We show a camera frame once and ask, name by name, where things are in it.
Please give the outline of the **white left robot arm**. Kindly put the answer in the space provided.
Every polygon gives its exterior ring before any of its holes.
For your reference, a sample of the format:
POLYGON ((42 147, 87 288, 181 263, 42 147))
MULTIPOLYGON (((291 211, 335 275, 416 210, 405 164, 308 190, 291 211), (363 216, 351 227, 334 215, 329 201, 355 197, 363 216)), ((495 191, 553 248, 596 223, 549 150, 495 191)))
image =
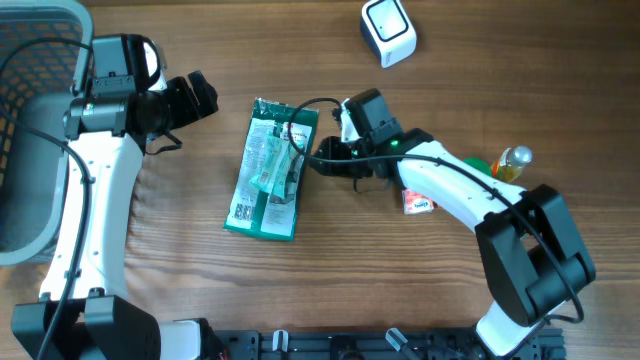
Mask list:
POLYGON ((163 76, 147 37, 86 45, 87 82, 63 117, 68 156, 59 238, 39 299, 14 308, 11 329, 36 359, 224 359, 203 318, 159 322, 127 298, 124 252, 133 187, 148 142, 214 114, 216 90, 194 71, 163 76))

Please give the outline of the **orange tissue pack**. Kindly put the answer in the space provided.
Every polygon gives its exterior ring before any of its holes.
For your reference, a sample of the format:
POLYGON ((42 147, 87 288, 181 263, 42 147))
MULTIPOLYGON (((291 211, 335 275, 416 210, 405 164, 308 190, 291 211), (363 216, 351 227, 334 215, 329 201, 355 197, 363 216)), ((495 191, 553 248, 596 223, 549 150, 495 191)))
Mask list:
POLYGON ((406 215, 430 213, 435 208, 435 204, 430 198, 409 189, 402 191, 402 197, 406 215))

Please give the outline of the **green glove package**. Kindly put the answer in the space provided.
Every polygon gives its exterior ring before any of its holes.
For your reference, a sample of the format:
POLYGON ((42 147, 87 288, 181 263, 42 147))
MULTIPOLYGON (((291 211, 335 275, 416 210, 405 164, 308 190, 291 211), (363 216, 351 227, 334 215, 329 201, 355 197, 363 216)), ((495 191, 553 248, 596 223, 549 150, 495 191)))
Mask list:
POLYGON ((268 240, 294 239, 304 156, 313 143, 319 118, 315 109, 305 108, 297 114, 293 113, 294 110, 294 107, 283 103, 262 98, 255 100, 224 229, 268 240), (264 163, 269 135, 288 140, 301 154, 295 164, 294 183, 288 187, 292 193, 285 199, 259 191, 249 184, 264 163))

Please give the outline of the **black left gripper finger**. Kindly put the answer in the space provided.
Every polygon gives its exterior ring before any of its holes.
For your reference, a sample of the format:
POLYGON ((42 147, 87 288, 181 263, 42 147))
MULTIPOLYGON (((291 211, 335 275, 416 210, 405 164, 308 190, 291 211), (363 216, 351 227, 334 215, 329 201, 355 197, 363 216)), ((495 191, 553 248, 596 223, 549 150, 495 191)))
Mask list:
POLYGON ((197 100, 197 112, 200 118, 216 113, 219 110, 218 94, 215 88, 205 79, 201 71, 197 70, 188 75, 192 91, 197 100))
POLYGON ((196 96, 184 77, 167 83, 164 98, 169 107, 170 128, 182 128, 201 119, 196 96))

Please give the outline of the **yellow oil bottle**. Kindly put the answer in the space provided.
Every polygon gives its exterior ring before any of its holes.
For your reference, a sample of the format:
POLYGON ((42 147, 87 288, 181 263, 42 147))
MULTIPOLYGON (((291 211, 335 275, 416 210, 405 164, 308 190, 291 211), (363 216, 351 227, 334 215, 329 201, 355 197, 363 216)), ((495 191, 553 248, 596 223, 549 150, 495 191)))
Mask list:
POLYGON ((532 162, 533 152, 527 146, 507 148, 490 166, 491 175, 499 181, 511 183, 532 162))

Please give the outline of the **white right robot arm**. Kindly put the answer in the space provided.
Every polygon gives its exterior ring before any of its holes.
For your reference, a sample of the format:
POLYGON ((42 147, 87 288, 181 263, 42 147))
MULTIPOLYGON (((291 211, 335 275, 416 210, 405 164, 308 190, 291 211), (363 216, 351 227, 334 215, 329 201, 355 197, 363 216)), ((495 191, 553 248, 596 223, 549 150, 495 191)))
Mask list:
POLYGON ((562 195, 495 179, 456 158, 421 129, 403 130, 377 89, 337 102, 340 136, 311 160, 324 176, 377 177, 433 200, 476 236, 493 303, 454 354, 509 359, 528 350, 553 354, 539 331, 553 320, 580 323, 578 294, 595 264, 562 195))

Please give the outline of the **green lid jar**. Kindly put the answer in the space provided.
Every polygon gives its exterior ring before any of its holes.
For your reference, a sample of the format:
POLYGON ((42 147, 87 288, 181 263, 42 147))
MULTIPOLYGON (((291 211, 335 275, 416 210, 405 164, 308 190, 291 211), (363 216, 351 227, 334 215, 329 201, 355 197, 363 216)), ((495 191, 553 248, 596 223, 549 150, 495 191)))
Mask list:
POLYGON ((492 172, 490 165, 482 159, 479 158, 465 158, 463 162, 474 169, 482 172, 483 174, 492 177, 492 172))

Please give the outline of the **light green sachet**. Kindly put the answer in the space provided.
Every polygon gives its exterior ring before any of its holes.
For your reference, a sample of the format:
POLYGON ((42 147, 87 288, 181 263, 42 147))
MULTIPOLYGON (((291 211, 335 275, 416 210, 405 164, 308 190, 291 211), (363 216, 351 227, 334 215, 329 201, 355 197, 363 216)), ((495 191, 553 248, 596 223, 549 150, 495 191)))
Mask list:
POLYGON ((288 140, 269 135, 264 163, 249 184, 259 191, 285 199, 292 193, 288 187, 294 183, 295 164, 300 157, 301 154, 288 140))

